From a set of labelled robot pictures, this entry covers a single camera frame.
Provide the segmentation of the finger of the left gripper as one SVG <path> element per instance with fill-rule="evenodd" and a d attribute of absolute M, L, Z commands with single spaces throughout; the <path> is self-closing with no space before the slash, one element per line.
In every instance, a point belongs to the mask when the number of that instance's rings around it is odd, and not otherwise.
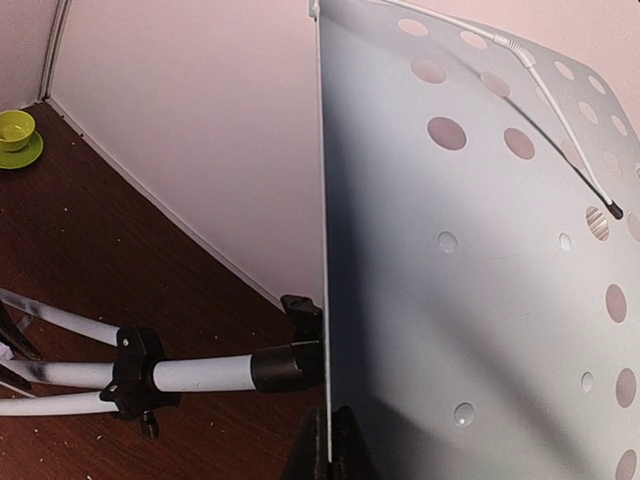
<path fill-rule="evenodd" d="M 29 360 L 42 360 L 42 353 L 33 345 L 25 334 L 13 322 L 6 310 L 10 306 L 16 310 L 26 313 L 29 316 L 38 316 L 39 312 L 35 307 L 30 306 L 25 300 L 20 300 L 14 294 L 1 295 L 1 337 L 6 344 L 15 349 L 20 355 Z"/>
<path fill-rule="evenodd" d="M 29 390 L 30 382 L 16 372 L 6 368 L 0 368 L 0 380 L 3 384 L 7 384 L 19 390 Z"/>

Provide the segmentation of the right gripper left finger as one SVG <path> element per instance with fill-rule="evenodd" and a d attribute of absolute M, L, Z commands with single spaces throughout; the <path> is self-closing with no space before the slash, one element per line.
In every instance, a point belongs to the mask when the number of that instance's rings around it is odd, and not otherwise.
<path fill-rule="evenodd" d="M 310 408 L 304 415 L 281 480 L 326 480 L 330 478 L 326 410 Z"/>

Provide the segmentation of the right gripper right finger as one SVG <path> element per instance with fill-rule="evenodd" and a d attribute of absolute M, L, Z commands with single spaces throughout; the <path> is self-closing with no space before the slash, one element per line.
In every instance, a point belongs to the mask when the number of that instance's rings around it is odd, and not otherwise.
<path fill-rule="evenodd" d="M 380 480 L 357 419 L 348 406 L 332 413 L 332 478 Z"/>

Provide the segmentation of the white music stand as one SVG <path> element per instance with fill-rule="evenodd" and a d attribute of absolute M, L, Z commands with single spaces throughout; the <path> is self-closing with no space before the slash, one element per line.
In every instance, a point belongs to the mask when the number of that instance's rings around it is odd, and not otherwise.
<path fill-rule="evenodd" d="M 539 45 L 405 1 L 313 1 L 322 307 L 251 354 L 169 360 L 157 334 L 10 291 L 114 346 L 6 361 L 69 395 L 5 417 L 112 413 L 155 437 L 184 393 L 325 389 L 381 479 L 639 475 L 639 139 L 606 82 Z"/>

